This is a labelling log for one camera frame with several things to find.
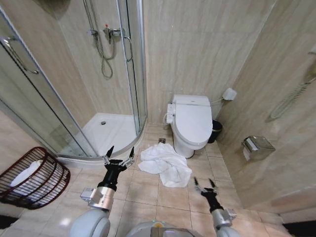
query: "shower door handle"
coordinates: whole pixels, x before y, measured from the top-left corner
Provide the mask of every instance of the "shower door handle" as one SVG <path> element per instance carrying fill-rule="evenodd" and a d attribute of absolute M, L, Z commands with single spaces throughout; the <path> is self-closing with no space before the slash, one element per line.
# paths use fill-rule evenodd
<path fill-rule="evenodd" d="M 20 66 L 27 72 L 29 73 L 33 73 L 33 74 L 38 74 L 39 72 L 37 70 L 29 70 L 25 64 L 23 63 L 22 59 L 19 57 L 19 55 L 17 54 L 17 52 L 14 50 L 11 41 L 18 41 L 18 38 L 15 36 L 10 36 L 6 39 L 3 40 L 5 45 L 8 47 L 9 51 L 11 52 L 12 56 L 16 59 L 16 61 L 18 61 L 18 63 L 20 64 Z"/>
<path fill-rule="evenodd" d="M 126 59 L 127 62 L 131 61 L 133 59 L 133 48 L 132 48 L 132 40 L 128 36 L 124 36 L 124 39 L 128 39 L 129 41 L 129 47 L 130 47 L 130 58 Z"/>

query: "floor drain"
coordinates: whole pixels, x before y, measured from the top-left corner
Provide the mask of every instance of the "floor drain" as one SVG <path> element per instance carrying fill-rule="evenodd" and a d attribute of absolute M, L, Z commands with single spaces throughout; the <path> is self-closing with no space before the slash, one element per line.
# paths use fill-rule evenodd
<path fill-rule="evenodd" d="M 158 142 L 161 142 L 161 143 L 166 143 L 166 139 L 165 138 L 159 138 Z"/>

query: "white cloth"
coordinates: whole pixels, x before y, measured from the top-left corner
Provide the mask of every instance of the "white cloth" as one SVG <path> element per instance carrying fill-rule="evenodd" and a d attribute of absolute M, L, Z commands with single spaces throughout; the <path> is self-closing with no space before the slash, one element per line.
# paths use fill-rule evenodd
<path fill-rule="evenodd" d="M 19 173 L 11 182 L 10 186 L 15 187 L 22 183 L 24 180 L 29 178 L 41 165 L 42 160 L 33 161 L 30 166 Z M 47 178 L 49 174 L 42 173 L 40 176 L 33 176 L 32 181 L 26 181 L 24 184 L 18 186 L 13 191 L 19 195 L 26 196 L 35 191 L 35 189 L 40 186 Z M 37 190 L 35 193 L 28 196 L 31 201 L 36 201 L 39 197 L 45 195 L 49 192 L 54 185 L 57 184 L 57 179 L 51 179 L 49 183 L 46 183 L 41 187 L 41 189 Z M 47 200 L 40 200 L 39 203 L 46 204 Z"/>
<path fill-rule="evenodd" d="M 150 174 L 160 174 L 166 187 L 182 188 L 187 186 L 192 170 L 187 159 L 178 155 L 170 144 L 159 143 L 141 152 L 142 162 L 138 167 Z"/>

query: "shower enclosure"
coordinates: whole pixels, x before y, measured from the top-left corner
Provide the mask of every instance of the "shower enclosure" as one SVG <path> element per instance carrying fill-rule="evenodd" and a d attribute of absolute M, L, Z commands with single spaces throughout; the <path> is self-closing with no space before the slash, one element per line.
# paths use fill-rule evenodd
<path fill-rule="evenodd" d="M 56 156 L 131 148 L 147 118 L 142 1 L 0 6 L 1 110 Z"/>

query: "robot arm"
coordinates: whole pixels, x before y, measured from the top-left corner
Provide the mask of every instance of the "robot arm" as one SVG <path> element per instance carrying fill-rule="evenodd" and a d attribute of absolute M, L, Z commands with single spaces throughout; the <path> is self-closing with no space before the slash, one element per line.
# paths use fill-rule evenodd
<path fill-rule="evenodd" d="M 224 209 L 218 202 L 217 188 L 214 182 L 209 179 L 212 188 L 201 188 L 196 177 L 194 177 L 196 190 L 207 199 L 210 206 L 210 212 L 213 217 L 213 225 L 217 237 L 240 237 L 239 233 L 231 228 L 233 219 L 236 218 L 236 213 L 231 209 Z"/>
<path fill-rule="evenodd" d="M 109 215 L 112 209 L 113 196 L 117 190 L 119 174 L 134 163 L 134 148 L 129 158 L 125 161 L 111 159 L 114 146 L 103 157 L 107 172 L 97 189 L 85 188 L 80 197 L 88 202 L 88 206 L 94 207 L 73 223 L 70 237 L 107 237 L 110 231 Z"/>

